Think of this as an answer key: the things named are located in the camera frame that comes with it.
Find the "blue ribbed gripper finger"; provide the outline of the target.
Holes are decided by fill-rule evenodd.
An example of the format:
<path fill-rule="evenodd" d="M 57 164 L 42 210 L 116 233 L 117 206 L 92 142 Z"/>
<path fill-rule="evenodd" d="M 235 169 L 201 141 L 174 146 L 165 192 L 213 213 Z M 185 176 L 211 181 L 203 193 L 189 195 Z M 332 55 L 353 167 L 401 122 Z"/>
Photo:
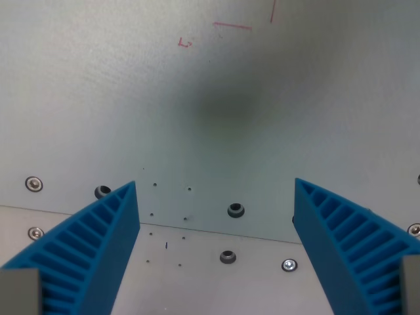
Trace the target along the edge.
<path fill-rule="evenodd" d="M 300 178 L 293 224 L 334 314 L 402 313 L 399 267 L 419 254 L 419 240 Z"/>
<path fill-rule="evenodd" d="M 110 314 L 140 230 L 135 182 L 86 206 L 2 267 L 34 268 L 43 314 Z"/>

